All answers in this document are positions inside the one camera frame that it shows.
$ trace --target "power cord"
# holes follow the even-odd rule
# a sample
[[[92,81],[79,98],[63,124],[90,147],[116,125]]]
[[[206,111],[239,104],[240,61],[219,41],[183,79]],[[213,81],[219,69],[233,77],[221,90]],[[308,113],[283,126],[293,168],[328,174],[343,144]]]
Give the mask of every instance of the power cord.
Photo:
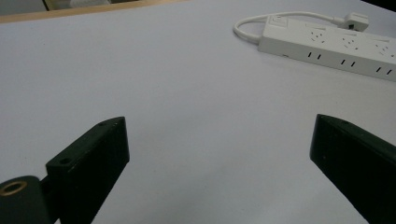
[[[278,17],[287,17],[287,16],[305,16],[305,17],[311,17],[311,18],[316,18],[320,19],[323,21],[328,21],[340,28],[344,29],[350,29],[350,30],[355,30],[355,31],[364,31],[367,26],[369,25],[367,16],[361,15],[358,13],[351,12],[344,19],[338,18],[338,17],[329,17],[325,15],[321,15],[318,13],[313,13],[313,12],[304,12],[304,11],[291,11],[291,12],[279,12],[279,13],[274,13],[274,14],[266,14],[266,15],[261,15],[261,16],[255,16],[255,17],[249,17],[242,19],[241,21],[238,21],[234,26],[233,26],[233,31],[241,38],[246,39],[249,42],[258,44],[260,42],[260,36],[259,35],[252,35],[248,34],[239,27],[243,24],[250,23],[250,22],[265,22],[266,19],[270,16],[278,16]]]

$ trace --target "power outlet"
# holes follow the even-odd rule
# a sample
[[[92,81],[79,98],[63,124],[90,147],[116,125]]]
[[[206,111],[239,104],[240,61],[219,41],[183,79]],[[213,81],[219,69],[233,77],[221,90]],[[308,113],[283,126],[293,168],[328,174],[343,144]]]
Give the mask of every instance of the power outlet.
[[[271,16],[259,51],[396,81],[396,39]]]

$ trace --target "white table surface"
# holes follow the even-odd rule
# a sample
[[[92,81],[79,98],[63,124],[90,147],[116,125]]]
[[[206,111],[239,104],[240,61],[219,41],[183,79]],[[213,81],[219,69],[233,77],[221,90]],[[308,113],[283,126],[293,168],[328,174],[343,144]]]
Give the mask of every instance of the white table surface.
[[[0,24],[0,182],[43,178],[91,126],[125,116],[132,161],[93,223],[367,223],[309,160],[312,132],[321,113],[396,145],[396,83],[233,34],[242,18],[290,10],[366,14],[368,33],[396,37],[396,14],[359,0],[191,0]]]

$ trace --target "wooden table edge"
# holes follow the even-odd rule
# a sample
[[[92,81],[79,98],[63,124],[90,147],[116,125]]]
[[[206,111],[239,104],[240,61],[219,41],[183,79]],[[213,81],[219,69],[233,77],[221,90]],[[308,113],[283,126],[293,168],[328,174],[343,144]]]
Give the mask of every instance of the wooden table edge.
[[[6,15],[6,16],[0,16],[0,23],[15,22],[15,21],[36,21],[36,20],[44,20],[49,18],[67,17],[67,16],[75,16],[75,15],[88,14],[88,13],[120,10],[125,8],[156,6],[166,3],[175,3],[175,2],[183,2],[183,1],[186,0],[140,0],[135,2],[126,2],[126,3],[118,3],[118,4],[95,6],[95,7],[79,7],[79,8],[68,8],[62,10]]]

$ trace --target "power strip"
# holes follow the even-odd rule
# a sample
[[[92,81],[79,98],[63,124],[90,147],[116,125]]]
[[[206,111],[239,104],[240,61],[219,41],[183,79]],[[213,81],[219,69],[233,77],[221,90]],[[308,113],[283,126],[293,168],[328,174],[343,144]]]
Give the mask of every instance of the power strip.
[[[396,81],[396,39],[270,16],[259,51]]]

